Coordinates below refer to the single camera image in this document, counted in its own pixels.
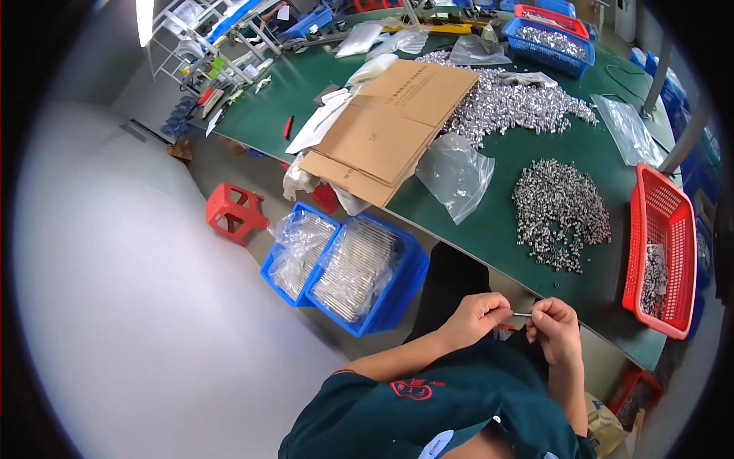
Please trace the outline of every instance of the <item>blue plastic basket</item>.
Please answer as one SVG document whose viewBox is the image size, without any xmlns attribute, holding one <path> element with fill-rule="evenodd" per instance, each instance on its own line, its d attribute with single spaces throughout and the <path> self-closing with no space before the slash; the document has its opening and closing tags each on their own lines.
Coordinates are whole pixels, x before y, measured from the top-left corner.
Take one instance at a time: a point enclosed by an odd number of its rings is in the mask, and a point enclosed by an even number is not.
<svg viewBox="0 0 734 459">
<path fill-rule="evenodd" d="M 545 30 L 546 32 L 558 32 L 568 37 L 571 43 L 582 47 L 586 51 L 586 60 L 561 53 L 548 46 L 535 43 L 534 41 L 525 40 L 517 36 L 517 30 L 520 27 L 531 26 L 536 29 Z M 562 29 L 543 24 L 541 22 L 530 21 L 525 18 L 513 18 L 505 24 L 502 33 L 507 36 L 509 45 L 515 50 L 515 53 L 536 60 L 543 64 L 549 65 L 561 72 L 568 73 L 575 78 L 581 78 L 587 68 L 594 65 L 595 53 L 594 45 L 588 40 L 567 33 Z"/>
<path fill-rule="evenodd" d="M 336 229 L 334 230 L 334 234 L 332 234 L 331 238 L 329 239 L 329 242 L 327 242 L 327 244 L 324 246 L 324 250 L 322 254 L 325 253 L 331 246 L 332 242 L 334 242 L 334 239 L 336 238 L 336 235 L 339 232 L 339 228 L 341 227 L 341 224 L 337 222 L 336 220 L 334 220 L 333 218 L 330 218 L 327 215 L 317 211 L 313 207 L 307 206 L 306 204 L 300 203 L 300 202 L 296 202 L 296 205 L 293 206 L 293 209 L 291 209 L 290 213 L 294 213 L 294 212 L 298 212 L 302 210 L 310 212 L 312 214 L 316 214 L 319 217 L 323 218 L 324 220 L 332 223 L 336 227 Z M 292 308 L 313 308 L 315 307 L 315 305 L 312 304 L 311 301 L 309 301 L 309 299 L 306 298 L 306 296 L 304 295 L 306 289 L 310 285 L 310 281 L 312 277 L 314 276 L 314 272 L 316 271 L 315 269 L 311 270 L 311 273 L 309 274 L 308 278 L 306 279 L 306 282 L 303 284 L 303 289 L 301 290 L 301 292 L 299 293 L 299 295 L 296 297 L 295 300 L 289 297 L 288 294 L 283 289 L 277 286 L 275 282 L 272 280 L 272 278 L 270 277 L 270 274 L 268 274 L 268 270 L 270 269 L 270 266 L 273 264 L 273 261 L 275 260 L 275 256 L 281 250 L 283 250 L 283 246 L 278 243 L 275 243 L 273 244 L 272 247 L 270 247 L 270 251 L 268 252 L 267 257 L 265 257 L 265 261 L 263 262 L 263 266 L 260 268 L 260 275 L 273 288 L 273 290 L 275 290 L 275 292 L 278 293 L 280 297 L 283 298 L 286 301 L 286 303 L 288 303 Z"/>
<path fill-rule="evenodd" d="M 535 0 L 535 6 L 544 10 L 560 12 L 569 18 L 576 17 L 576 7 L 564 0 Z"/>
<path fill-rule="evenodd" d="M 396 250 L 402 254 L 402 258 L 395 267 L 393 276 L 390 278 L 388 285 L 382 290 L 382 293 L 377 298 L 374 306 L 372 306 L 369 313 L 364 318 L 356 322 L 345 322 L 340 316 L 334 314 L 328 307 L 313 296 L 313 287 L 324 273 L 324 265 L 328 260 L 329 250 L 327 249 L 321 258 L 323 263 L 317 264 L 313 268 L 313 277 L 309 279 L 309 287 L 305 289 L 305 296 L 312 304 L 321 309 L 324 314 L 334 322 L 338 323 L 344 330 L 348 331 L 353 336 L 359 337 L 370 333 L 392 330 L 400 323 L 400 319 L 403 317 L 405 309 L 418 292 L 418 289 L 423 285 L 423 281 L 425 280 L 428 272 L 430 257 L 421 248 L 420 244 L 418 244 L 418 241 L 415 240 L 415 237 L 412 234 L 364 213 L 357 217 L 350 217 L 347 219 L 339 230 L 340 232 L 344 230 L 344 227 L 352 218 L 366 218 L 372 220 L 385 226 L 388 230 L 394 232 L 394 234 L 398 236 Z"/>
<path fill-rule="evenodd" d="M 308 15 L 298 21 L 298 24 L 292 26 L 281 34 L 281 37 L 288 38 L 304 38 L 311 26 L 323 27 L 332 20 L 331 10 L 328 8 L 317 8 L 316 10 L 308 13 Z"/>
</svg>

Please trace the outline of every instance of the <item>cardboard sheet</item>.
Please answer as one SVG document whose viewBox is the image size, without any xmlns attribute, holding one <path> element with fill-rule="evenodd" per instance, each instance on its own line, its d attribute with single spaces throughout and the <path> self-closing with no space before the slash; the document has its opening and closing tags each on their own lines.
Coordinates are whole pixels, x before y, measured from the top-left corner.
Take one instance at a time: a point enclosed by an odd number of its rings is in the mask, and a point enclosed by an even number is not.
<svg viewBox="0 0 734 459">
<path fill-rule="evenodd" d="M 478 79 L 470 70 L 398 60 L 352 99 L 302 169 L 386 205 Z"/>
</svg>

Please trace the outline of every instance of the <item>red logo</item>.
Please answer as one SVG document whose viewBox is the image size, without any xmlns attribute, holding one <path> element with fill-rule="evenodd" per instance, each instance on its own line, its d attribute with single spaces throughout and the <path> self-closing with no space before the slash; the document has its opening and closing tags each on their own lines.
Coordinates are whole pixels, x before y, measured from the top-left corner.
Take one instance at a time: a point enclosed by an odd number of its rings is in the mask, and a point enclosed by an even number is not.
<svg viewBox="0 0 734 459">
<path fill-rule="evenodd" d="M 413 400 L 426 400 L 431 397 L 432 391 L 428 385 L 424 384 L 426 380 L 412 380 L 409 383 L 404 381 L 395 381 L 391 383 L 398 397 L 409 397 Z"/>
</svg>

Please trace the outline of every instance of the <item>green workbench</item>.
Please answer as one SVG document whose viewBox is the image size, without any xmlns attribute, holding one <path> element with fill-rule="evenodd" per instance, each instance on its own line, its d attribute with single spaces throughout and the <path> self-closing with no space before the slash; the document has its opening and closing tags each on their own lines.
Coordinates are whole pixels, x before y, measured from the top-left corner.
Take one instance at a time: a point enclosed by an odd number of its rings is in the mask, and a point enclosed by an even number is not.
<svg viewBox="0 0 734 459">
<path fill-rule="evenodd" d="M 424 51 L 456 39 L 456 35 L 432 34 Z M 581 80 L 515 57 L 512 50 L 508 55 L 517 71 L 544 71 L 567 93 L 587 101 L 593 93 L 613 93 L 639 108 L 642 100 L 633 94 L 644 98 L 650 86 L 649 77 L 639 75 L 639 69 L 604 46 L 597 46 L 596 64 Z M 336 59 L 322 46 L 310 47 L 301 54 L 286 52 L 272 65 L 270 84 L 257 95 L 253 88 L 246 90 L 245 99 L 229 109 L 214 131 L 292 162 L 293 156 L 284 153 L 290 143 L 283 139 L 288 117 L 294 116 L 292 139 L 316 110 L 313 99 L 329 83 L 344 84 L 364 62 L 364 56 Z M 638 322 L 621 304 L 629 247 L 629 199 L 636 181 L 634 168 L 622 161 L 603 122 L 595 128 L 573 116 L 568 118 L 572 127 L 563 134 L 536 135 L 534 131 L 509 129 L 504 136 L 485 137 L 481 153 L 496 159 L 495 173 L 479 207 L 461 225 L 454 224 L 443 205 L 416 177 L 405 181 L 386 210 L 503 272 L 536 296 L 563 299 L 576 309 L 579 320 L 590 330 L 640 366 L 653 369 L 666 337 Z M 665 126 L 661 132 L 656 137 L 665 137 Z M 672 135 L 662 143 L 670 148 Z M 594 179 L 609 211 L 611 244 L 583 249 L 582 275 L 538 265 L 528 256 L 527 246 L 516 244 L 515 206 L 510 195 L 523 167 L 541 158 L 575 161 L 582 173 Z"/>
</svg>

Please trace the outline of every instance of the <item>red tray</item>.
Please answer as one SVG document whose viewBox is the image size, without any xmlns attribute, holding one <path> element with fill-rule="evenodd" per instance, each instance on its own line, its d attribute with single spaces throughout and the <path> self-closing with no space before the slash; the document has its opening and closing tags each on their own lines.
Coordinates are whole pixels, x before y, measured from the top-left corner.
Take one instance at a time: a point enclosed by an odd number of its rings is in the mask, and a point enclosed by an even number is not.
<svg viewBox="0 0 734 459">
<path fill-rule="evenodd" d="M 681 189 L 650 166 L 637 164 L 637 184 L 630 198 L 630 258 L 622 306 L 653 330 L 685 339 L 691 328 L 696 293 L 696 221 Z M 665 247 L 668 287 L 660 318 L 640 309 L 647 242 Z"/>
<path fill-rule="evenodd" d="M 524 16 L 524 13 L 539 16 L 540 18 Z M 529 19 L 530 21 L 542 22 L 549 26 L 553 26 L 557 29 L 561 29 L 565 32 L 574 34 L 577 37 L 581 37 L 585 40 L 589 39 L 589 33 L 580 20 L 569 18 L 568 16 L 562 15 L 559 12 L 544 10 L 543 8 L 536 8 L 530 5 L 519 4 L 515 6 L 515 16 L 517 16 L 518 18 Z"/>
</svg>

